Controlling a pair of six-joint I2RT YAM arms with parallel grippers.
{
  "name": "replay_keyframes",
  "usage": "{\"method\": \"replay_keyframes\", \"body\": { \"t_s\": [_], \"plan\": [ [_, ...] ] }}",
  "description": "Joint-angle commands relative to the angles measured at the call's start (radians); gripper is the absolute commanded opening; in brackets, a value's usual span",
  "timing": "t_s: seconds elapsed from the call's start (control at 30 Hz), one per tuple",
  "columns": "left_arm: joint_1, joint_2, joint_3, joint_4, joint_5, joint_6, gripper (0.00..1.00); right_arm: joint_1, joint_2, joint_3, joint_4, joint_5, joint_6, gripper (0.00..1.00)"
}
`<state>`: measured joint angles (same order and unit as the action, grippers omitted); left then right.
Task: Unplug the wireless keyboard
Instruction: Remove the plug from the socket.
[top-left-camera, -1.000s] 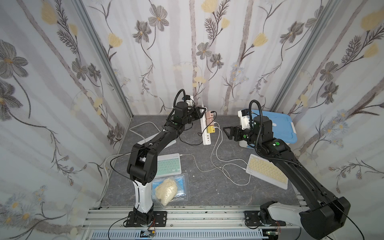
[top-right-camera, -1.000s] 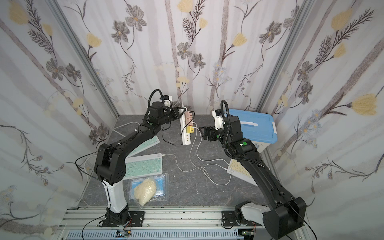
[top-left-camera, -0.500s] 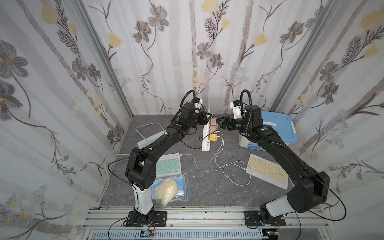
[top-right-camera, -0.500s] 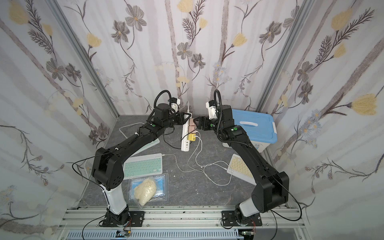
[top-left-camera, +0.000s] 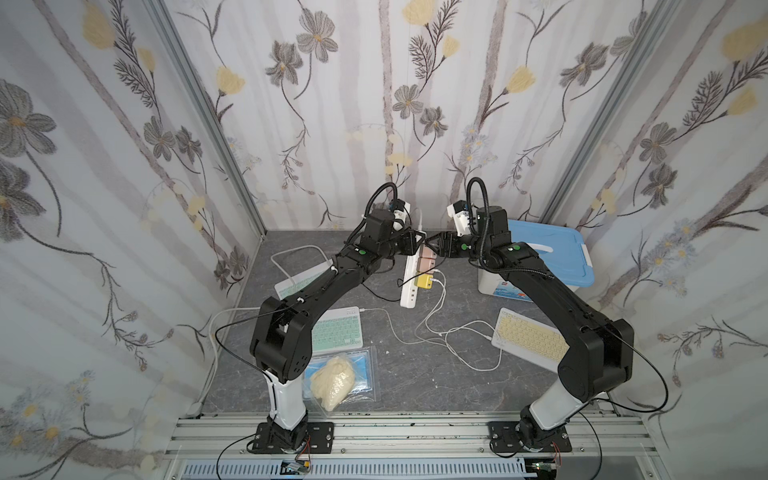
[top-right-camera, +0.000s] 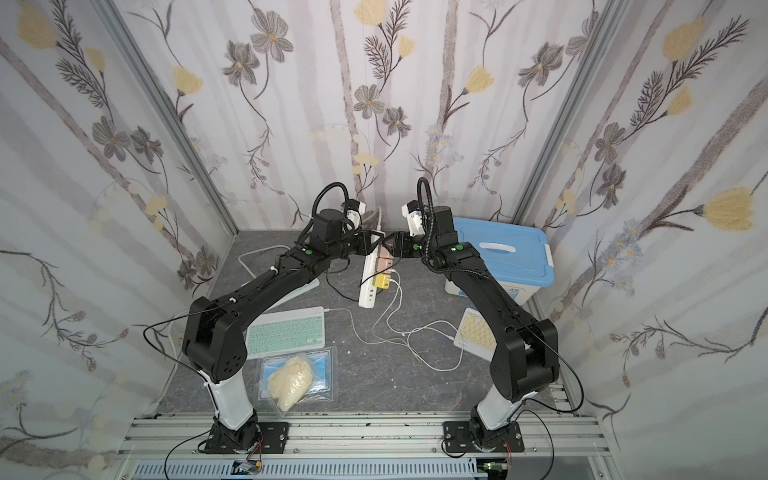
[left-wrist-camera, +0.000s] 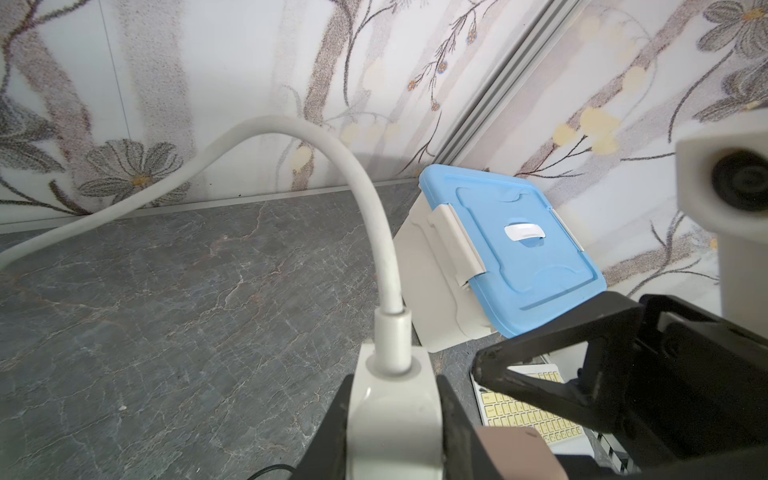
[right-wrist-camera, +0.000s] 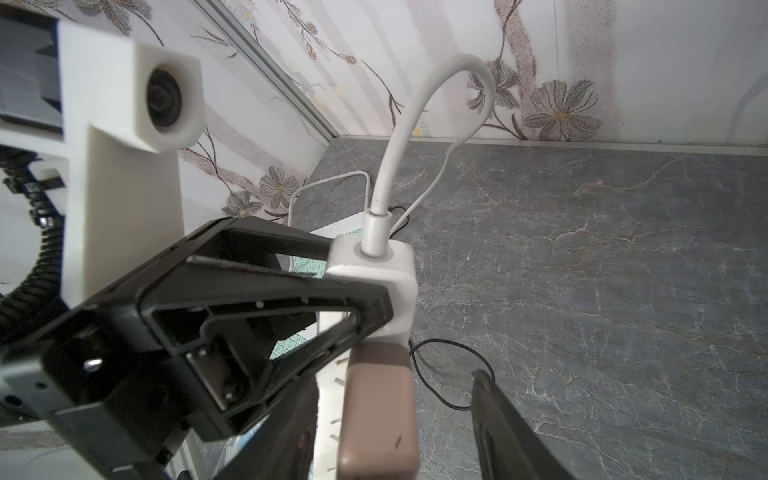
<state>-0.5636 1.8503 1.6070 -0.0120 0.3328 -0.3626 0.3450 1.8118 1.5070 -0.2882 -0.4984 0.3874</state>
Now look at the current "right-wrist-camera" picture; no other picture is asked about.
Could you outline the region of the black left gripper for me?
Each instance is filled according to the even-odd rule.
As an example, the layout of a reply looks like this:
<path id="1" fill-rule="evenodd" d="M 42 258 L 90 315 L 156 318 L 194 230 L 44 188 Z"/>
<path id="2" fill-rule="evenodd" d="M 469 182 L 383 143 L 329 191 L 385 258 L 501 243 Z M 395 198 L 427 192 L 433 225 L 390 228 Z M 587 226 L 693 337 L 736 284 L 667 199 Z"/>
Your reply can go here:
<path id="1" fill-rule="evenodd" d="M 165 479 L 207 406 L 200 307 L 89 303 L 9 346 L 1 378 L 107 479 Z"/>

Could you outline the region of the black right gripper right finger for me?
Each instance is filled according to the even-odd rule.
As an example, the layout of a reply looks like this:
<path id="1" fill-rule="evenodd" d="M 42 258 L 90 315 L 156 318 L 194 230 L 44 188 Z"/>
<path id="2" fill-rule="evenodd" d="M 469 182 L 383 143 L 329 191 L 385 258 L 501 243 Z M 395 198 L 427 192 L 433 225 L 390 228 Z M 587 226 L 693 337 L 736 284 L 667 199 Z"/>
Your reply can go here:
<path id="1" fill-rule="evenodd" d="M 470 412 L 484 479 L 573 479 L 483 370 L 473 373 Z"/>

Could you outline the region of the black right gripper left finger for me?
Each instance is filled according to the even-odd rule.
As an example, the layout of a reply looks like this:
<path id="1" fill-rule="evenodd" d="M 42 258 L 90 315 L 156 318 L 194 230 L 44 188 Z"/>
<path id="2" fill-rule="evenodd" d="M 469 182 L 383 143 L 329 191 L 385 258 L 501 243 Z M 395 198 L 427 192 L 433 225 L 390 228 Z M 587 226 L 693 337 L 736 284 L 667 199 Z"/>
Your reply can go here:
<path id="1" fill-rule="evenodd" d="M 289 388 L 218 479 L 307 479 L 313 460 L 319 390 L 314 376 Z"/>

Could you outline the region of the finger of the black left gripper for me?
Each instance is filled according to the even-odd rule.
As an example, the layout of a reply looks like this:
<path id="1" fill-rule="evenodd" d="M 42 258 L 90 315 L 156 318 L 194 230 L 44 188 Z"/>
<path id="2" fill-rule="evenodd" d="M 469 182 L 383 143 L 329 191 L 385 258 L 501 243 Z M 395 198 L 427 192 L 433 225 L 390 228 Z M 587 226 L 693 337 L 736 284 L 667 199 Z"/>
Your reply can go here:
<path id="1" fill-rule="evenodd" d="M 200 307 L 207 313 L 201 346 L 184 356 L 207 394 L 193 427 L 203 440 L 223 440 L 254 426 L 290 387 L 354 346 L 360 310 L 381 303 L 355 285 L 292 274 L 265 282 L 191 282 L 179 277 L 178 265 L 142 295 L 143 310 Z M 314 339 L 270 358 L 278 340 L 302 331 L 317 314 L 321 331 Z"/>
<path id="2" fill-rule="evenodd" d="M 291 257 L 325 260 L 331 240 L 255 217 L 220 218 L 189 236 L 194 245 L 179 264 L 191 282 L 265 282 L 290 278 Z"/>

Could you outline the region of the white power strip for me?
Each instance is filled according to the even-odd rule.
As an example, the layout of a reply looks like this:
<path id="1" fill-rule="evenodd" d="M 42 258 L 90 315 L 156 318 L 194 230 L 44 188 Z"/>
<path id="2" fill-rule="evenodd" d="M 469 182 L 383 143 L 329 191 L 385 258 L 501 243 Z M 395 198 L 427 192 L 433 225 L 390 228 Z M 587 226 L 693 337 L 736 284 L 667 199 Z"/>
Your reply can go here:
<path id="1" fill-rule="evenodd" d="M 377 307 L 360 310 L 359 339 L 316 375 L 319 402 L 311 475 L 315 479 L 339 479 L 340 428 L 351 350 L 361 343 L 379 342 L 401 345 L 408 351 L 418 285 L 411 247 L 391 241 L 370 256 L 365 240 L 350 235 L 333 240 L 324 276 L 358 286 L 365 293 L 378 295 L 381 301 Z"/>

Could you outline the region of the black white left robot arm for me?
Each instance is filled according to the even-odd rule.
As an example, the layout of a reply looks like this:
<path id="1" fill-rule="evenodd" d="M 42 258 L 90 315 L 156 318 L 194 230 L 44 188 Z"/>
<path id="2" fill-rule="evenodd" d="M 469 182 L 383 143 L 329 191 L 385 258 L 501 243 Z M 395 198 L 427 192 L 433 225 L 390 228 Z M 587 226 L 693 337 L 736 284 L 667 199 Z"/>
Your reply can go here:
<path id="1" fill-rule="evenodd" d="M 305 479 L 317 372 L 393 314 L 382 286 L 284 270 L 328 239 L 258 217 L 183 228 L 199 61 L 1 9 L 1 168 L 40 227 L 1 301 L 1 419 L 48 423 L 107 479 L 163 479 L 187 434 L 251 439 L 224 479 Z"/>

